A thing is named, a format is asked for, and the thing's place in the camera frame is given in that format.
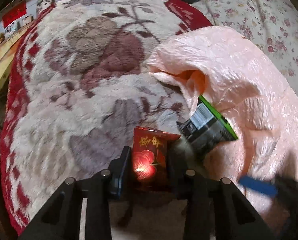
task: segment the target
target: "red packet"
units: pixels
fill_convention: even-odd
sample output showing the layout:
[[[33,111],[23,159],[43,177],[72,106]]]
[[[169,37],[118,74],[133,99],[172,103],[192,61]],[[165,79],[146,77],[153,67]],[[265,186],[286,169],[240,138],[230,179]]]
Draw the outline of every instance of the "red packet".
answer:
[[[135,127],[132,166],[142,189],[165,190],[167,188],[167,142],[175,141],[180,136],[149,127]]]

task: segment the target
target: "pink blanket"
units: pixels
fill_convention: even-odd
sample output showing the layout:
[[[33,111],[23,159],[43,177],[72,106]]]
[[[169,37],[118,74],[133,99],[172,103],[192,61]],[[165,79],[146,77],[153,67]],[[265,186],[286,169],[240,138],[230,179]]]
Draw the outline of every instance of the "pink blanket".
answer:
[[[298,180],[298,97],[269,58],[229,27],[174,36],[147,60],[158,80],[181,88],[191,114],[203,96],[230,122],[239,139],[218,145],[204,161],[213,179],[242,174]],[[271,199],[240,188],[277,231],[287,214]]]

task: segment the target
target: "fleece blanket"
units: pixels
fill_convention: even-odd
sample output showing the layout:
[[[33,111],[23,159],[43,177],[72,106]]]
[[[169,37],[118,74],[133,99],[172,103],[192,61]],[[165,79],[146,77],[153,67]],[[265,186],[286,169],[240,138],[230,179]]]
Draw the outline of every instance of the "fleece blanket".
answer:
[[[270,181],[280,174],[298,181],[298,97],[245,36],[226,26],[201,28],[158,45],[147,64],[158,80],[180,87],[192,114],[203,94],[236,132],[238,140],[205,156],[209,177],[237,184],[242,175]],[[289,213],[275,199],[238,187],[279,233]]]
[[[210,25],[178,0],[63,0],[41,11],[14,57],[0,142],[18,233],[65,178],[88,178],[132,145],[135,126],[178,132],[176,121],[189,117],[183,96],[142,62],[170,36]],[[128,233],[113,238],[181,239],[183,207],[135,211]]]

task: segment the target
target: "floral pattern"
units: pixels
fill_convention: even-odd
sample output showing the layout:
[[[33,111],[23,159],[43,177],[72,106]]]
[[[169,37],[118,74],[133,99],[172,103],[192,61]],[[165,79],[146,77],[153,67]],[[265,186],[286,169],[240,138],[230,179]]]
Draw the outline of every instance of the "floral pattern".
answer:
[[[137,179],[142,181],[151,178],[156,173],[156,167],[151,165],[154,162],[152,151],[143,150],[132,154],[133,170],[137,174]]]
[[[39,14],[14,57],[0,145],[19,234],[65,178],[88,178],[120,156],[135,126],[178,131],[184,98],[142,63],[170,36],[209,25],[179,0],[63,0]]]
[[[298,96],[298,12],[289,0],[201,0],[211,23],[234,28],[275,64]]]

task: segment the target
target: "red and white blanket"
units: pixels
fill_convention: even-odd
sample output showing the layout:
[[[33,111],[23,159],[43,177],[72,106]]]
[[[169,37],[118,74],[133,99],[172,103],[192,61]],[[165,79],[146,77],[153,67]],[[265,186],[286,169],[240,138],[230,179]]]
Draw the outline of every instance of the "red and white blanket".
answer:
[[[18,233],[65,178],[90,177],[118,157],[135,126],[177,132],[186,103],[142,62],[170,36],[210,25],[179,0],[63,0],[40,13],[14,57],[0,143],[2,188]],[[170,205],[142,224],[163,228],[168,214],[182,226],[159,234],[174,239],[183,218]]]

